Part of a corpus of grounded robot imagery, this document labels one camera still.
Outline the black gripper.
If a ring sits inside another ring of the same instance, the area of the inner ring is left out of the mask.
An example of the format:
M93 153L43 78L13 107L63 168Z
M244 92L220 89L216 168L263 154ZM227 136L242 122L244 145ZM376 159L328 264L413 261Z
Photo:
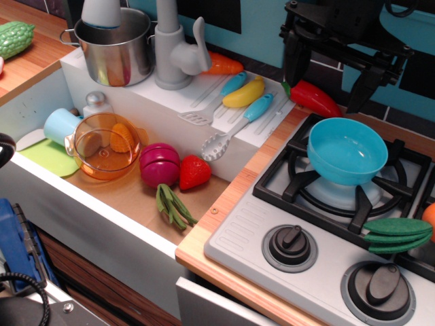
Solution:
M397 83L413 55L381 24L382 10L404 18L414 9L413 1L401 11L394 11L391 1L288 1L279 34L285 44L285 81L290 87L298 84L312 52L337 60L361 71L347 105L347 113L358 113L381 84Z

